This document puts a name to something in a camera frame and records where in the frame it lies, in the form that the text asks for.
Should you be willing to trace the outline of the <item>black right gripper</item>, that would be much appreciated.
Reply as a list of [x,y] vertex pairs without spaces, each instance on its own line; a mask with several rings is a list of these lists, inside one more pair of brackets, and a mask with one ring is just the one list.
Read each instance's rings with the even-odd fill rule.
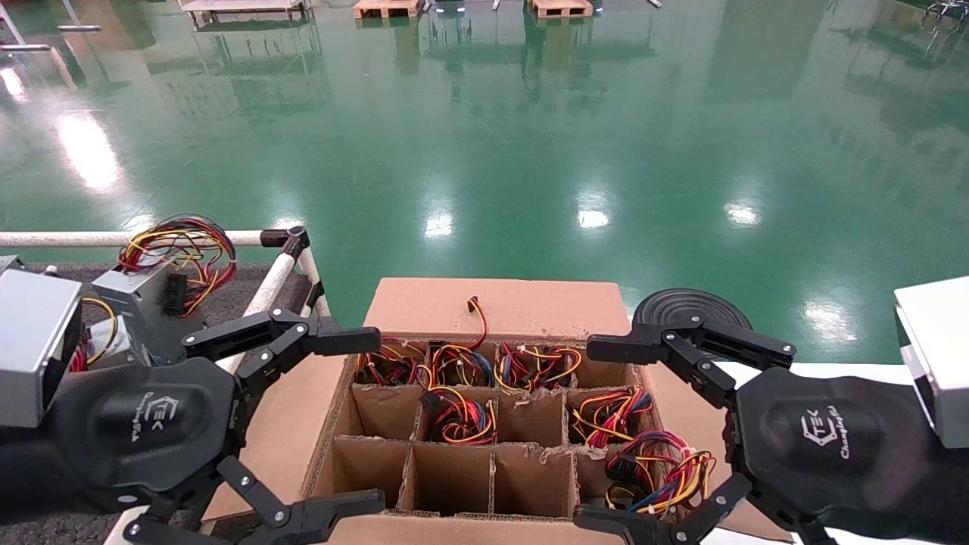
[[[806,543],[830,528],[935,541],[936,435],[912,387],[795,375],[786,369],[796,345],[710,318],[589,335],[586,352],[601,362],[663,363],[710,406],[729,410],[724,437],[736,473],[678,523],[581,504],[572,523],[582,530],[626,544],[699,544],[747,496]],[[737,389],[720,360],[765,372]]]

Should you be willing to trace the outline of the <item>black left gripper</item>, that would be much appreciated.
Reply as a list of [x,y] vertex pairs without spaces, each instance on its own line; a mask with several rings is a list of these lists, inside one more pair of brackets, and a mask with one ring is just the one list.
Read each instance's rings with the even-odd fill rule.
[[[381,513],[383,490],[284,504],[231,456],[238,446],[238,386],[257,396],[310,355],[366,354],[377,328],[349,329],[335,318],[282,308],[194,332],[181,341],[193,358],[166,368],[115,366],[68,376],[45,418],[70,497],[107,512],[160,500],[193,503],[225,481],[262,519],[240,544],[318,544],[343,519]],[[214,362],[253,352],[232,370]]]

